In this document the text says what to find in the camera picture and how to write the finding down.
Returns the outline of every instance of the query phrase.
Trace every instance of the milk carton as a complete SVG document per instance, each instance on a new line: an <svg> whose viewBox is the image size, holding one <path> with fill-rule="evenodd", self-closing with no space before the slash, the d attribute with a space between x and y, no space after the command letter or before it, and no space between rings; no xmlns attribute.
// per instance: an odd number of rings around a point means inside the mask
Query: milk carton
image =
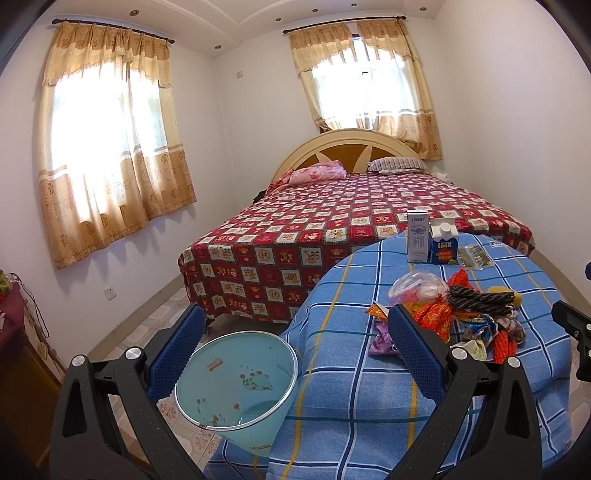
<svg viewBox="0 0 591 480"><path fill-rule="evenodd" d="M457 228L454 219L431 220L431 246L429 263L457 264Z"/></svg>
<svg viewBox="0 0 591 480"><path fill-rule="evenodd" d="M409 262L429 260L429 212L409 210L407 258Z"/></svg>

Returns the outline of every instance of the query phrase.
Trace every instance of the plastic bucket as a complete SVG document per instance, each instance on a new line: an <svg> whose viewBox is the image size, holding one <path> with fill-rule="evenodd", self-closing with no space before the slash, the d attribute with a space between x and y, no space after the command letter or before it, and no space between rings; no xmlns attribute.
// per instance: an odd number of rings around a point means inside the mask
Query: plastic bucket
<svg viewBox="0 0 591 480"><path fill-rule="evenodd" d="M201 346L174 387L181 414L255 455L268 456L297 394L294 349L266 332L230 333Z"/></svg>

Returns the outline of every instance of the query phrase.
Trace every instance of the white wall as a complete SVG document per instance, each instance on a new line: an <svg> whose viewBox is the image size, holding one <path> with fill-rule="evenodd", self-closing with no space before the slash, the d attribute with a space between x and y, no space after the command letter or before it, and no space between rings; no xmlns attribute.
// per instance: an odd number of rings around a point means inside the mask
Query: white wall
<svg viewBox="0 0 591 480"><path fill-rule="evenodd" d="M436 24L467 100L476 191L591 300L589 71L533 0L447 0Z"/></svg>
<svg viewBox="0 0 591 480"><path fill-rule="evenodd" d="M410 17L408 29L439 119L445 167L456 183L470 187L463 168L468 161L465 119L459 115L459 95L443 61L435 21ZM245 207L267 187L281 162L319 132L296 75L289 39L281 30L242 43L218 57L215 66L239 204ZM243 77L237 79L240 71Z"/></svg>
<svg viewBox="0 0 591 480"><path fill-rule="evenodd" d="M35 113L44 61L55 33L41 17L0 76L0 268L34 294L67 362L89 352L115 326L179 275L177 257L238 211L231 183L213 60L171 46L178 124L197 203L153 220L64 270L51 263L37 192ZM118 296L108 302L103 289Z"/></svg>

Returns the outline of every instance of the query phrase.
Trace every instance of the curtain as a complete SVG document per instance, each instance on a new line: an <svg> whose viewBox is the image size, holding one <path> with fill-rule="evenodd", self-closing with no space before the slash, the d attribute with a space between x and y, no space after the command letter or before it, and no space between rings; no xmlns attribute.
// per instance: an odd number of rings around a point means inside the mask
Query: curtain
<svg viewBox="0 0 591 480"><path fill-rule="evenodd" d="M441 160L423 70L399 20L359 21L290 34L296 70L321 131L365 128L390 135L423 160Z"/></svg>
<svg viewBox="0 0 591 480"><path fill-rule="evenodd" d="M41 206L58 269L196 201L165 40L62 23L38 120Z"/></svg>
<svg viewBox="0 0 591 480"><path fill-rule="evenodd" d="M397 108L378 113L377 130L406 142L423 160L441 160L431 96L406 25L398 19L358 21L357 25L370 64L384 65L372 69L379 91L397 79L404 92Z"/></svg>
<svg viewBox="0 0 591 480"><path fill-rule="evenodd" d="M306 91L312 118L321 132L345 128L336 115L325 118L320 101L320 88L313 70L320 64L343 65L356 60L353 35L344 23L321 25L290 32L291 54L295 69Z"/></svg>

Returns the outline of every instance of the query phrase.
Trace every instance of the headboard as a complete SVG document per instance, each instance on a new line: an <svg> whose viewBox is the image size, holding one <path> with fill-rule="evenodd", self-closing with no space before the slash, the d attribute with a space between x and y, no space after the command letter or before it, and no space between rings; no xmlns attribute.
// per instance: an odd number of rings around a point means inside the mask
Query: headboard
<svg viewBox="0 0 591 480"><path fill-rule="evenodd" d="M418 158L418 155L401 141L373 130L332 130L297 148L279 166L271 181L278 180L289 169L298 170L330 160L340 160L349 173L363 173L370 161L384 157Z"/></svg>

